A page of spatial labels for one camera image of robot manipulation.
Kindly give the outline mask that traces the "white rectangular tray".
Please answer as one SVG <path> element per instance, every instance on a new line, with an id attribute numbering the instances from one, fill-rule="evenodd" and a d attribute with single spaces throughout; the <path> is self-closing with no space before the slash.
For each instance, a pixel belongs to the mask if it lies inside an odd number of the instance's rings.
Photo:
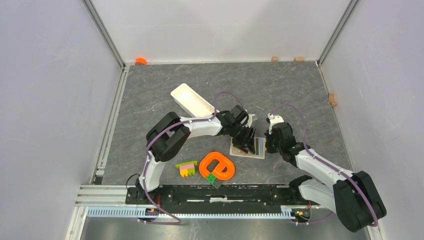
<path id="1" fill-rule="evenodd" d="M 202 118 L 214 113 L 214 106 L 201 97 L 186 83 L 180 84 L 171 91 L 170 95 L 174 101 L 191 117 Z"/>

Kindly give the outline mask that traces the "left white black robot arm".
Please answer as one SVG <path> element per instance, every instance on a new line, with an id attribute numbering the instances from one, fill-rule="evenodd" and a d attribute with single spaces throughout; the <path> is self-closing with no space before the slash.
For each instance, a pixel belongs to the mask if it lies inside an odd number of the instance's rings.
<path id="1" fill-rule="evenodd" d="M 179 153 L 188 139 L 228 135 L 234 147 L 254 153 L 255 133 L 251 116 L 241 105 L 204 117 L 182 117 L 173 111 L 167 113 L 146 134 L 146 162 L 135 184 L 137 196 L 145 204 L 156 200 L 156 189 L 166 162 Z"/>

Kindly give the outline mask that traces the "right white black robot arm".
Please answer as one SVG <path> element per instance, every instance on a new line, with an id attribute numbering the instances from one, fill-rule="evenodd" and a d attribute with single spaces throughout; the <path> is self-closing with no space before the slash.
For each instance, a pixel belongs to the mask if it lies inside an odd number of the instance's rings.
<path id="1" fill-rule="evenodd" d="M 312 201 L 331 210 L 349 231 L 355 233 L 387 215 L 387 209 L 371 176 L 352 172 L 298 142 L 292 126 L 280 117 L 267 119 L 266 149 L 308 174 L 292 180 L 289 199 L 295 204 Z"/>

